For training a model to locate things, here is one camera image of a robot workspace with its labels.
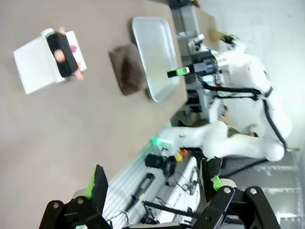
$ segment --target white wall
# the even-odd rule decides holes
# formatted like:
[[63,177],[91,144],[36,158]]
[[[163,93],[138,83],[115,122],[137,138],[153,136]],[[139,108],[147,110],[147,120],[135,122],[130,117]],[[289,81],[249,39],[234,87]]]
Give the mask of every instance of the white wall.
[[[236,34],[249,45],[248,53],[265,63],[273,88],[280,94],[293,122],[288,146],[303,147],[305,139],[305,1],[304,0],[199,0],[216,18],[218,29]],[[232,125],[258,123],[261,102],[227,102]]]

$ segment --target desk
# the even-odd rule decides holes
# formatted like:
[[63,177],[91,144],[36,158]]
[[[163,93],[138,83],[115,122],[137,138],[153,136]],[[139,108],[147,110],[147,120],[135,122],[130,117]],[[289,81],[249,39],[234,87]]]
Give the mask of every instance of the desk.
[[[132,41],[131,19],[165,18],[181,59],[168,6],[143,0],[15,0],[0,4],[0,194],[3,228],[38,228],[46,204],[67,202],[96,164],[112,179],[185,103],[185,83],[157,104],[145,92],[122,95],[108,51]],[[46,28],[78,38],[84,81],[23,91],[13,51]]]

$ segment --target green tape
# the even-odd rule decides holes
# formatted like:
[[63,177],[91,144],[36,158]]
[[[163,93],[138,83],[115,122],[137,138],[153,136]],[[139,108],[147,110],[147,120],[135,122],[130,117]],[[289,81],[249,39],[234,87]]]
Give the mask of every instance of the green tape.
[[177,69],[176,69],[176,74],[177,74],[177,76],[181,76],[181,75],[186,75],[186,74],[188,74],[187,69],[188,69],[188,67],[177,68]]
[[94,173],[92,175],[92,178],[91,178],[91,181],[86,189],[86,195],[85,197],[88,198],[88,199],[91,199],[91,195],[92,195],[92,189],[94,187],[94,178],[95,178],[95,170],[94,170]]
[[213,188],[218,191],[222,186],[223,184],[221,183],[221,180],[219,179],[218,176],[214,177],[212,179],[212,182],[213,182]]

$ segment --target finger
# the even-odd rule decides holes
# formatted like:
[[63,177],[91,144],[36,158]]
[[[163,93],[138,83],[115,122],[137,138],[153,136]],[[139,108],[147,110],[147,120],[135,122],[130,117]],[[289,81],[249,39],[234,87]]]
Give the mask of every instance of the finger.
[[66,34],[66,29],[64,27],[59,27],[58,32],[60,32],[62,34]]
[[75,78],[78,79],[78,80],[83,80],[84,79],[84,76],[82,75],[82,73],[81,73],[81,71],[79,69],[76,70],[74,75],[75,75]]
[[57,60],[57,62],[61,63],[65,61],[65,55],[63,54],[63,51],[61,49],[55,50],[54,57]]

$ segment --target brown cloth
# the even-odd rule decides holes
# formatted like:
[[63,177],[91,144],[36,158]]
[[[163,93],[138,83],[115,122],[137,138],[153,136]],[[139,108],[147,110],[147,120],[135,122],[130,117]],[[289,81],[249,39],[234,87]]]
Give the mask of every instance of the brown cloth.
[[118,85],[124,95],[147,88],[139,51],[135,44],[119,46],[109,53]]

